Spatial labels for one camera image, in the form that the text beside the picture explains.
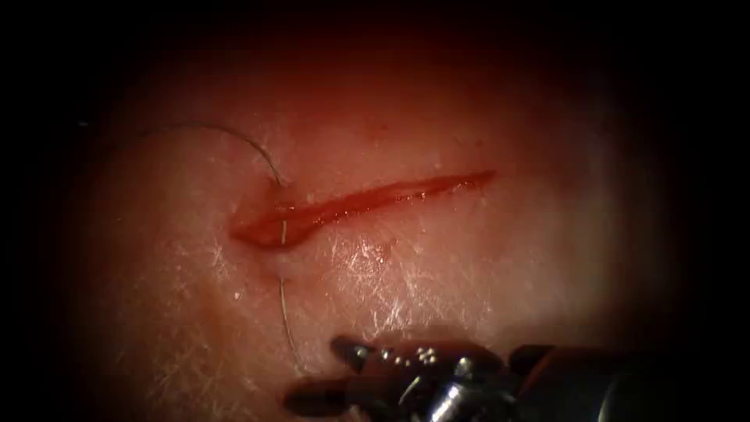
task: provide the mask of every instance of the silver metal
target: silver metal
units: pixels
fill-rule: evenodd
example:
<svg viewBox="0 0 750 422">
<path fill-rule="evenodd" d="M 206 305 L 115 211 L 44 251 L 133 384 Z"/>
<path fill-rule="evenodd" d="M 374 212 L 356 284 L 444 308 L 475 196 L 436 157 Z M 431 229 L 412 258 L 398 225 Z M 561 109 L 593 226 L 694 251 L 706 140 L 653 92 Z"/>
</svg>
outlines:
<svg viewBox="0 0 750 422">
<path fill-rule="evenodd" d="M 469 342 L 420 341 L 377 348 L 337 337 L 330 346 L 355 374 L 344 380 L 313 381 L 294 390 L 286 402 L 296 405 L 288 409 L 299 416 L 330 416 L 352 407 L 372 422 L 453 422 L 474 417 L 471 420 L 476 422 L 499 422 L 509 414 L 516 392 L 516 379 L 502 360 Z"/>
</svg>

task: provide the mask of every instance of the skin surface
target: skin surface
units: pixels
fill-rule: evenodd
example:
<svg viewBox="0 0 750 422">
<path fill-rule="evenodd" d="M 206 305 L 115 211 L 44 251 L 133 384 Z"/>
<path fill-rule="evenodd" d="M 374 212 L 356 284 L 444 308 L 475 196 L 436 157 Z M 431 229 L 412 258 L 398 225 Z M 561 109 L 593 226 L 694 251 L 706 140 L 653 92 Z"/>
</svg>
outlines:
<svg viewBox="0 0 750 422">
<path fill-rule="evenodd" d="M 454 34 L 363 33 L 212 39 L 149 63 L 114 105 L 71 201 L 68 265 L 77 344 L 115 413 L 291 420 L 286 386 L 342 371 L 336 334 L 468 338 L 505 354 L 639 346 L 671 322 L 659 174 L 625 146 L 595 72 L 550 74 Z M 132 137 L 186 120 L 254 138 L 300 202 L 497 176 L 264 251 L 229 235 L 243 201 L 269 205 L 273 175 L 251 145 L 198 128 Z"/>
</svg>

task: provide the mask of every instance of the wound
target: wound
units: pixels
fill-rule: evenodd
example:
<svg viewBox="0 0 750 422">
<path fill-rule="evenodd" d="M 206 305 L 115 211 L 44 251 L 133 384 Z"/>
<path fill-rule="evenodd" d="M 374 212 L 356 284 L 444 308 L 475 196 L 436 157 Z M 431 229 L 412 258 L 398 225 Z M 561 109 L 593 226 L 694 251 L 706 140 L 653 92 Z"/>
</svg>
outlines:
<svg viewBox="0 0 750 422">
<path fill-rule="evenodd" d="M 276 198 L 268 210 L 258 215 L 240 206 L 234 214 L 230 235 L 265 249 L 287 249 L 299 245 L 327 224 L 337 223 L 385 206 L 396 206 L 411 199 L 427 200 L 438 195 L 473 190 L 495 176 L 493 170 L 453 176 L 403 181 L 360 191 L 327 202 L 308 205 Z M 281 196 L 283 188 L 277 190 Z"/>
</svg>

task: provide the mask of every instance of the blood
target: blood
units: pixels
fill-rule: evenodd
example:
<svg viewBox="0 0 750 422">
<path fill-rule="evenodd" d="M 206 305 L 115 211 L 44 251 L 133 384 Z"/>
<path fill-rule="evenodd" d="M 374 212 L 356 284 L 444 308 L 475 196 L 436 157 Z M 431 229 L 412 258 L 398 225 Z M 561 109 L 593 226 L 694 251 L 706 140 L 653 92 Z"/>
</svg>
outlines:
<svg viewBox="0 0 750 422">
<path fill-rule="evenodd" d="M 299 245 L 326 224 L 358 216 L 384 206 L 410 199 L 448 195 L 462 189 L 476 189 L 495 175 L 493 170 L 454 176 L 434 177 L 420 181 L 403 181 L 356 192 L 320 204 L 300 206 L 294 202 L 277 202 L 257 218 L 246 221 L 241 210 L 234 216 L 231 236 L 266 249 L 291 248 Z M 286 233 L 282 238 L 286 222 Z"/>
</svg>

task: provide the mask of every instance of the skin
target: skin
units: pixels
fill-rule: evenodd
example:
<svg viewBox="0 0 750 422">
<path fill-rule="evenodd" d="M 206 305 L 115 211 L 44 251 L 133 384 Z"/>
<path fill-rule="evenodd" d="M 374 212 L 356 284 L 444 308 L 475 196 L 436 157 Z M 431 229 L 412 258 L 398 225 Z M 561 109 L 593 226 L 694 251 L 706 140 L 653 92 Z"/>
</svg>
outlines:
<svg viewBox="0 0 750 422">
<path fill-rule="evenodd" d="M 661 175 L 628 146 L 596 72 L 551 75 L 440 31 L 364 32 L 212 38 L 227 48 L 149 63 L 113 103 L 67 204 L 70 333 L 92 402 L 142 420 L 292 420 L 278 406 L 290 383 L 342 372 L 336 334 L 469 339 L 500 355 L 663 336 L 676 286 Z M 298 202 L 498 176 L 263 251 L 228 233 L 241 202 L 269 206 L 272 173 L 251 145 L 194 128 L 131 136 L 182 120 L 253 137 Z"/>
</svg>

